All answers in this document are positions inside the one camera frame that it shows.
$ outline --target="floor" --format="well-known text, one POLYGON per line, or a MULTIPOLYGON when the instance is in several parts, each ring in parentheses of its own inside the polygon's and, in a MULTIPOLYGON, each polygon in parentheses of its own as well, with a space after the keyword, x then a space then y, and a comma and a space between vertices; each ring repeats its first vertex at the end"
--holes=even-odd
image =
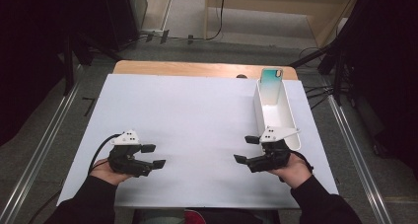
MULTIPOLYGON (((154 3, 153 0, 149 0, 149 7, 154 3)), ((203 62, 222 60, 229 63, 284 65, 303 57, 316 48, 305 16, 231 10, 224 11, 223 28, 219 37, 213 42, 202 42, 189 47, 181 38, 187 38, 189 35, 203 36, 204 0, 161 0, 160 3, 163 4, 155 8, 164 10, 161 16, 166 18, 160 18, 160 20, 154 18, 154 22, 146 19, 144 23, 146 30, 156 33, 170 30, 169 37, 179 38, 166 44, 159 44, 155 39, 148 43, 140 41, 129 45, 121 52, 121 55, 138 60, 203 62)), ((217 17, 216 10, 212 10, 213 21, 209 26, 209 35, 215 34, 218 30, 219 11, 217 17)), ((315 67, 319 63, 320 59, 317 59, 297 69, 298 77, 304 86, 319 87, 332 81, 332 75, 322 77, 317 74, 315 67)), ((80 82, 78 93, 75 93, 71 99, 72 106, 67 109, 66 116, 60 121, 61 126, 50 138, 53 145, 50 146, 47 156, 41 159, 42 166, 35 171, 36 178, 23 185, 30 189, 24 192, 24 201, 15 205, 17 209, 20 209, 11 217, 15 223, 27 223, 33 216, 34 210, 45 203, 62 185, 89 122, 91 115, 89 99, 98 97, 105 76, 111 73, 113 66, 114 62, 102 55, 97 55, 91 67, 81 67, 77 71, 79 72, 78 82, 80 82)), ((50 129, 48 125, 54 118, 56 109, 60 104, 67 102, 65 100, 68 98, 61 96, 63 87, 64 82, 59 83, 33 113, 18 136, 0 147, 0 160, 4 162, 0 168, 0 207, 2 209, 7 205, 11 192, 25 170, 29 169, 27 165, 31 162, 33 153, 36 153, 39 141, 44 139, 43 133, 50 129)), ((310 100, 310 103, 315 105, 320 99, 314 98, 310 100)), ((367 189, 359 178, 359 170, 353 162, 347 139, 340 129, 341 124, 335 117, 332 102, 332 99, 325 100, 313 109, 313 117, 338 190, 355 208, 364 223, 379 223, 379 218, 376 218, 366 196, 365 190, 367 189)), ((358 145, 367 169, 372 174, 372 181, 382 195, 392 223, 413 223, 414 220, 418 220, 416 213, 418 183, 410 169, 396 159, 382 159, 375 155, 373 142, 361 118, 345 98, 340 108, 341 113, 347 119, 350 132, 354 135, 354 143, 358 145)), ((36 223, 41 223, 40 221, 53 210, 53 205, 47 206, 36 223)), ((299 222, 298 210, 282 210, 280 213, 283 223, 299 222)), ((131 217, 131 210, 116 208, 116 223, 130 223, 131 217)))

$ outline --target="black cable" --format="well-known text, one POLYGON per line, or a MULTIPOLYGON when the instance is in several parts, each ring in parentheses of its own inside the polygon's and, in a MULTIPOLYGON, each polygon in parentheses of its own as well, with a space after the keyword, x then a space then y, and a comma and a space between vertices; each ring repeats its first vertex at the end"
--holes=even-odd
MULTIPOLYGON (((101 152, 102 148, 109 142, 110 139, 114 138, 114 137, 118 137, 120 136, 120 134, 113 134, 111 137, 107 138, 102 144, 101 146, 98 148, 98 150, 96 151, 95 156, 93 157, 92 163, 90 164, 89 167, 89 172, 87 173, 87 176, 89 175, 89 173, 96 167, 106 163, 107 161, 101 162, 97 165, 94 166, 96 158, 98 157, 99 153, 101 152)), ((59 193, 62 192, 62 189, 60 189, 56 194, 54 194, 46 203, 43 204, 43 206, 41 206, 36 213, 34 214, 34 216, 32 216, 31 220, 28 222, 28 224, 32 224, 34 223, 35 219, 37 218, 37 216, 44 210, 44 208, 56 197, 59 195, 59 193)))
POLYGON ((105 145, 109 142, 110 139, 115 138, 120 136, 120 134, 113 134, 111 137, 107 138, 102 144, 101 146, 99 146, 98 151, 96 151, 95 156, 93 156, 92 162, 90 163, 89 166, 89 172, 87 173, 87 176, 89 175, 89 173, 93 170, 95 162, 96 162, 96 158, 98 157, 99 153, 101 152, 102 148, 105 147, 105 145))
POLYGON ((222 16, 223 16, 223 13, 224 13, 224 3, 225 3, 225 0, 222 0, 222 3, 221 3, 221 26, 219 27, 219 30, 215 34, 215 36, 214 37, 207 38, 207 40, 211 40, 211 39, 216 38, 218 36, 218 34, 221 32, 221 29, 222 29, 222 16))
POLYGON ((318 89, 323 89, 323 90, 331 90, 332 86, 323 86, 323 87, 311 87, 309 90, 305 91, 305 93, 310 93, 314 90, 318 90, 318 89))
POLYGON ((144 39, 144 38, 147 38, 147 37, 139 37, 139 38, 138 38, 138 39, 136 39, 136 40, 133 40, 133 41, 131 41, 131 42, 128 42, 128 43, 126 43, 126 44, 121 45, 121 46, 120 46, 120 48, 121 48, 121 50, 120 50, 120 51, 123 51, 123 50, 127 49, 127 48, 131 45, 131 44, 136 43, 136 42, 138 42, 138 41, 140 41, 141 39, 144 39))
POLYGON ((307 96, 307 99, 316 98, 316 97, 324 95, 324 94, 327 94, 329 96, 329 95, 332 94, 332 91, 333 91, 333 89, 329 89, 329 90, 326 90, 326 91, 324 91, 322 93, 319 93, 319 94, 313 94, 313 95, 307 96))
POLYGON ((104 162, 98 163, 97 165, 95 165, 92 170, 94 170, 96 167, 103 165, 104 163, 108 162, 108 160, 105 160, 104 162))
MULTIPOLYGON (((299 59, 301 59, 302 58, 302 53, 304 53, 306 50, 308 50, 308 49, 317 49, 317 50, 319 50, 319 51, 321 51, 321 49, 320 48, 318 48, 318 47, 308 47, 308 48, 304 48, 300 53, 299 53, 299 59)), ((304 65, 305 66, 307 66, 308 68, 313 68, 313 67, 315 67, 315 66, 313 66, 313 65, 308 65, 307 63, 304 63, 304 65)))
MULTIPOLYGON (((225 5, 225 0, 222 0, 222 3, 221 3, 221 20, 220 20, 221 23, 220 23, 220 27, 219 27, 218 32, 213 37, 209 37, 209 38, 200 37, 200 38, 193 38, 192 40, 202 40, 202 41, 212 40, 219 35, 219 33, 222 30, 222 26, 223 26, 224 5, 225 5)), ((184 38, 184 37, 167 37, 167 39, 190 40, 190 38, 184 38)))
POLYGON ((316 103, 315 105, 313 105, 311 107, 311 110, 316 108, 319 104, 321 104, 323 101, 325 101, 330 95, 326 95, 325 97, 323 97, 318 103, 316 103))
POLYGON ((316 89, 320 89, 320 88, 332 88, 332 85, 326 85, 326 86, 304 86, 304 88, 316 88, 316 89))
POLYGON ((62 189, 60 189, 58 192, 56 192, 52 197, 49 198, 49 200, 43 204, 43 206, 41 206, 36 213, 34 214, 34 216, 32 216, 31 220, 28 222, 28 224, 32 224, 34 223, 35 219, 37 218, 37 216, 43 211, 43 209, 53 200, 55 199, 55 197, 57 197, 59 195, 59 193, 62 192, 62 189))

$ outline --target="wire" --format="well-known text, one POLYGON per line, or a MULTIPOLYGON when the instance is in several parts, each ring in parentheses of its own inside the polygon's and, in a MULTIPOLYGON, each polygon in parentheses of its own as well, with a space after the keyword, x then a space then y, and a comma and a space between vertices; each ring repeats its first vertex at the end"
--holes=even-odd
MULTIPOLYGON (((213 39, 215 39, 216 37, 218 37, 218 35, 219 35, 219 33, 221 32, 222 27, 223 27, 224 5, 225 5, 225 0, 222 0, 222 2, 221 2, 221 18, 220 18, 220 26, 219 26, 219 30, 218 30, 218 32, 217 32, 217 33, 216 33, 213 37, 209 37, 209 38, 203 38, 203 37, 199 37, 199 38, 167 37, 167 39, 193 40, 193 41, 207 41, 207 40, 213 40, 213 39)), ((140 34, 140 36, 141 36, 141 35, 146 35, 146 36, 149 36, 150 34, 142 33, 142 34, 140 34)), ((147 37, 140 37, 140 38, 138 38, 138 40, 137 40, 137 41, 139 41, 139 40, 141 40, 141 39, 143 39, 143 38, 147 38, 147 37)))
POLYGON ((329 86, 322 86, 322 87, 305 87, 304 88, 309 88, 309 90, 305 91, 305 93, 310 93, 314 90, 318 90, 318 89, 324 89, 324 90, 331 90, 332 89, 332 85, 329 86))
POLYGON ((319 104, 321 104, 323 101, 325 101, 330 95, 326 95, 325 97, 323 97, 319 102, 317 102, 315 105, 313 105, 311 107, 311 110, 316 108, 319 104))
POLYGON ((98 164, 96 164, 93 168, 92 168, 92 170, 94 170, 96 167, 98 167, 98 166, 101 166, 101 165, 103 165, 104 163, 106 163, 106 162, 108 162, 108 160, 106 160, 106 161, 104 161, 104 162, 101 162, 101 163, 98 163, 98 164))
POLYGON ((93 156, 92 162, 90 163, 89 166, 89 172, 87 173, 87 175, 89 175, 89 173, 93 170, 95 162, 96 162, 96 158, 98 157, 99 153, 101 152, 102 148, 109 142, 110 139, 115 138, 120 136, 120 134, 113 134, 111 137, 107 138, 102 144, 101 146, 99 146, 98 150, 96 151, 95 156, 93 156))
POLYGON ((321 95, 324 95, 324 94, 330 95, 330 94, 332 94, 332 91, 333 91, 333 90, 334 90, 334 89, 328 89, 328 90, 325 90, 325 91, 324 91, 324 92, 322 92, 322 93, 319 93, 319 94, 313 94, 313 95, 307 96, 307 99, 316 98, 316 97, 321 96, 321 95))
MULTIPOLYGON (((317 50, 319 50, 319 51, 321 51, 321 49, 320 48, 318 48, 318 47, 307 47, 307 48, 304 48, 300 53, 299 53, 299 59, 301 59, 302 58, 302 54, 306 51, 306 50, 308 50, 308 49, 317 49, 317 50)), ((314 65, 308 65, 307 63, 305 63, 304 64, 306 67, 308 67, 308 68, 314 68, 314 67, 316 67, 316 66, 314 66, 314 65)))
POLYGON ((55 199, 55 197, 57 197, 59 195, 59 193, 62 192, 62 189, 60 189, 58 192, 56 192, 52 197, 49 198, 49 200, 43 204, 43 206, 41 206, 36 213, 34 214, 34 216, 32 216, 31 220, 28 222, 28 224, 32 224, 34 223, 35 219, 37 218, 37 216, 43 211, 43 209, 53 200, 55 199))
MULTIPOLYGON (((221 23, 221 18, 220 18, 219 14, 218 14, 218 0, 216 0, 216 3, 215 3, 215 13, 216 13, 216 19, 218 20, 218 23, 221 23)), ((224 37, 224 33, 221 32, 221 34, 222 35, 221 35, 221 38, 219 40, 221 40, 224 37)))
POLYGON ((332 85, 326 85, 326 86, 304 86, 304 88, 315 88, 315 89, 332 88, 332 85))
MULTIPOLYGON (((103 165, 104 163, 106 163, 107 161, 101 162, 99 164, 96 164, 94 166, 94 163, 96 161, 96 158, 98 157, 99 153, 101 152, 102 148, 109 142, 110 139, 114 138, 114 137, 118 137, 120 134, 114 134, 111 137, 107 138, 102 144, 101 146, 98 148, 98 150, 96 151, 95 156, 93 157, 92 163, 90 164, 89 167, 89 172, 87 173, 87 176, 89 175, 89 173, 96 167, 103 165)), ((46 203, 43 204, 43 206, 41 206, 36 213, 32 216, 31 220, 28 222, 28 224, 32 224, 34 223, 35 219, 39 216, 39 214, 44 210, 44 208, 53 200, 55 199, 55 197, 57 197, 59 195, 59 193, 62 192, 62 189, 60 189, 58 192, 56 192, 46 203)))

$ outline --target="table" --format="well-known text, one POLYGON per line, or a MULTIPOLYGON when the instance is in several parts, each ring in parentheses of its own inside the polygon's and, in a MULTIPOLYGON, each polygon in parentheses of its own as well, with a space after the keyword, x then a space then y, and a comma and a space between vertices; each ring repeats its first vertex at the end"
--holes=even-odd
POLYGON ((151 74, 226 78, 235 78, 238 75, 243 74, 250 79, 259 79, 262 68, 282 68, 284 79, 298 80, 296 71, 292 67, 168 61, 122 60, 117 62, 114 66, 113 74, 151 74))
MULTIPOLYGON (((185 62, 118 62, 104 83, 58 202, 77 191, 99 144, 116 131, 135 125, 142 143, 157 145, 154 153, 140 154, 137 159, 167 159, 167 162, 147 178, 130 179, 121 184, 115 205, 297 208, 286 184, 268 173, 251 173, 233 157, 235 153, 248 157, 261 153, 259 146, 245 144, 244 136, 258 132, 253 93, 254 79, 259 77, 262 68, 185 62), (205 74, 218 77, 201 77, 205 74), (254 79, 228 78, 239 74, 254 79)), ((294 69, 281 68, 285 71, 283 82, 289 94, 289 105, 302 131, 300 151, 315 166, 315 175, 324 187, 338 193, 302 84, 296 80, 294 69)), ((106 156, 110 149, 110 146, 105 147, 99 158, 106 156)))
MULTIPOLYGON (((221 8, 222 0, 205 0, 204 36, 207 37, 208 8, 221 8)), ((225 0, 224 8, 307 15, 318 47, 327 44, 342 18, 348 18, 356 0, 225 0)))

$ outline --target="white paper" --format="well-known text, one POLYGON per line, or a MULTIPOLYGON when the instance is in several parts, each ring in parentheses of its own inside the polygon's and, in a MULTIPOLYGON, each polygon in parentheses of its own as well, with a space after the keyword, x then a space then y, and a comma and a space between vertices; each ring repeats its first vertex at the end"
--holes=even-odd
MULTIPOLYGON (((320 142, 302 84, 284 81, 302 152, 325 188, 337 189, 320 142)), ((109 136, 134 128, 154 153, 137 160, 167 160, 148 177, 119 185, 116 206, 136 208, 234 207, 292 208, 298 204, 278 178, 252 173, 234 154, 260 155, 246 144, 257 135, 253 105, 256 80, 108 75, 58 203, 71 198, 83 183, 91 159, 109 136)), ((108 156, 107 144, 99 158, 108 156)))

